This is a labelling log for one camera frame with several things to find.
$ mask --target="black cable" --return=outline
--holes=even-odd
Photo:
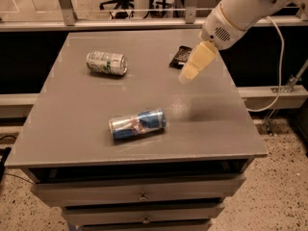
[[[13,139],[15,139],[15,140],[17,139],[17,137],[15,137],[15,136],[13,136],[13,135],[6,135],[6,136],[0,138],[0,141],[3,140],[3,139],[5,139],[5,138],[13,138]]]
[[[18,176],[18,175],[15,175],[15,174],[12,174],[12,173],[3,173],[3,174],[6,174],[6,175],[10,175],[10,176],[13,176],[13,177],[19,178],[19,179],[21,179],[21,180],[23,180],[23,181],[26,181],[26,182],[28,182],[28,183],[30,183],[30,184],[35,185],[35,183],[33,183],[33,182],[31,182],[31,181],[28,181],[27,179],[22,178],[22,177],[20,177],[20,176]]]

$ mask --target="soda can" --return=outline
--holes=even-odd
[[[127,65],[123,54],[93,51],[87,55],[87,67],[94,72],[124,75]]]
[[[114,140],[135,137],[166,127],[162,109],[147,111],[137,115],[116,117],[109,121]]]

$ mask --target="floor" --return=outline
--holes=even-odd
[[[255,160],[246,171],[247,180],[225,209],[213,220],[211,231],[308,230],[307,144],[285,116],[274,120],[270,137],[262,119],[253,117],[269,155]],[[0,138],[18,135],[19,126],[0,126]],[[0,141],[0,147],[12,145]],[[32,184],[20,170],[6,170],[0,184],[0,230],[67,231],[59,208],[49,208],[30,192]]]

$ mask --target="drawer handle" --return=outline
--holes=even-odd
[[[151,221],[145,217],[144,220],[142,221],[143,224],[149,224]]]
[[[139,198],[139,201],[146,201],[147,197],[145,196],[145,192],[141,193],[141,197]]]

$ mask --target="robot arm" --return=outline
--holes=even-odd
[[[291,2],[308,13],[308,0],[222,0],[205,19],[201,32],[204,41],[192,51],[179,77],[180,82],[191,81],[216,57],[216,50],[231,47],[258,20]]]

